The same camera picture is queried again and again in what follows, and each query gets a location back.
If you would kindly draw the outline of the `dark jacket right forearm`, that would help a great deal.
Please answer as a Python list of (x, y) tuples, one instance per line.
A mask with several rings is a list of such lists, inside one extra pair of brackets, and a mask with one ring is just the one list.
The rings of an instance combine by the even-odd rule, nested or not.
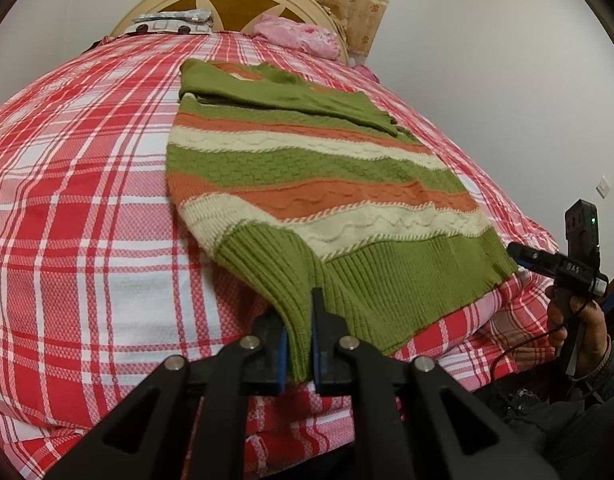
[(562, 479), (614, 479), (614, 348), (568, 396), (505, 419)]

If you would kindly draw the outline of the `person's right hand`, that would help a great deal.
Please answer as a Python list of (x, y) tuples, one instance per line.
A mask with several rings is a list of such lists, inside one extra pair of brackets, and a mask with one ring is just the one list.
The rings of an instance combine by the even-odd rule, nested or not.
[[(554, 350), (560, 350), (569, 339), (578, 340), (576, 375), (582, 377), (591, 374), (602, 364), (610, 348), (602, 309), (595, 301), (587, 304), (582, 298), (572, 296), (554, 285), (546, 289), (546, 296), (549, 299), (546, 310), (549, 345)], [(565, 326), (566, 314), (577, 313), (579, 310), (581, 336), (569, 336)]]

